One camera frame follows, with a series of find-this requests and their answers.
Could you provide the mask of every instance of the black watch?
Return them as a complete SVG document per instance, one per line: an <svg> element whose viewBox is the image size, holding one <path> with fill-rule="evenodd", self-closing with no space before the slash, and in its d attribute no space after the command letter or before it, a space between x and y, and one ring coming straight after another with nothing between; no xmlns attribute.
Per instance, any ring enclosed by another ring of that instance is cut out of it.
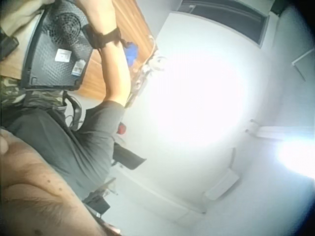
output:
<svg viewBox="0 0 315 236"><path fill-rule="evenodd" d="M19 41L16 37L9 37L0 27L0 59L3 61L10 55L18 46Z"/></svg>
<svg viewBox="0 0 315 236"><path fill-rule="evenodd" d="M95 33L91 25L83 26L82 31L94 49L102 49L110 42L115 42L116 44L121 42L124 46L126 44L126 42L122 39L122 34L119 28L116 28L106 35L102 33Z"/></svg>

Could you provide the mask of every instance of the person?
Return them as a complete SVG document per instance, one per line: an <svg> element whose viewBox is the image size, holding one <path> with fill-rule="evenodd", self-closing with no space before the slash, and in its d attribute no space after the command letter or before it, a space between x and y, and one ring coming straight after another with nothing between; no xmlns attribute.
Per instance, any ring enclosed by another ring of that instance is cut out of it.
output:
<svg viewBox="0 0 315 236"><path fill-rule="evenodd" d="M117 28L111 0L75 2L95 32L106 35ZM108 175L113 135L123 117L131 82L120 42L109 42L99 51L106 97L100 105L87 110L78 131L70 130L64 115L54 109L19 107L1 111L3 234L109 235L82 200L104 184Z"/></svg>

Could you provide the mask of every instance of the white label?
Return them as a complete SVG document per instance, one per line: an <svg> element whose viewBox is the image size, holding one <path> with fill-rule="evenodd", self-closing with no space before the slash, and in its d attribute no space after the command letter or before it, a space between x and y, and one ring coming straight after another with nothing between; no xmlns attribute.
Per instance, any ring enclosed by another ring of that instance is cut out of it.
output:
<svg viewBox="0 0 315 236"><path fill-rule="evenodd" d="M86 62L84 60L79 60L75 63L74 68L72 70L72 75L81 76L84 70Z"/></svg>
<svg viewBox="0 0 315 236"><path fill-rule="evenodd" d="M64 49L58 49L55 61L69 62L72 52Z"/></svg>

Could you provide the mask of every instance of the gray t-shirt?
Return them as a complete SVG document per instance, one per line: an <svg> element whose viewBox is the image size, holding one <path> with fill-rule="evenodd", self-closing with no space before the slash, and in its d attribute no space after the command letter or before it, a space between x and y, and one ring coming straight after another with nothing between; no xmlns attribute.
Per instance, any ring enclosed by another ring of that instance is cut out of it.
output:
<svg viewBox="0 0 315 236"><path fill-rule="evenodd" d="M122 105L103 102L87 110L81 128L72 131L59 111L10 108L2 112L1 125L32 146L84 200L105 182L123 114Z"/></svg>

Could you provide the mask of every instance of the wooden desk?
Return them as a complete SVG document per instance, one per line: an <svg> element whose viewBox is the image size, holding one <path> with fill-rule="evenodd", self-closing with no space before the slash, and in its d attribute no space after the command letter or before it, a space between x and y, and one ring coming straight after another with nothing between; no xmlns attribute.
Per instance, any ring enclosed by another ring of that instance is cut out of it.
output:
<svg viewBox="0 0 315 236"><path fill-rule="evenodd" d="M149 38L151 32L135 0L113 0L113 3L123 38L139 47L138 58L130 68L131 78L135 79L136 72L153 50L154 44ZM16 34L20 46L1 63L1 75L21 79L25 53L37 20L38 17ZM83 84L76 93L96 100L103 100L106 95L101 58L97 50L92 53Z"/></svg>

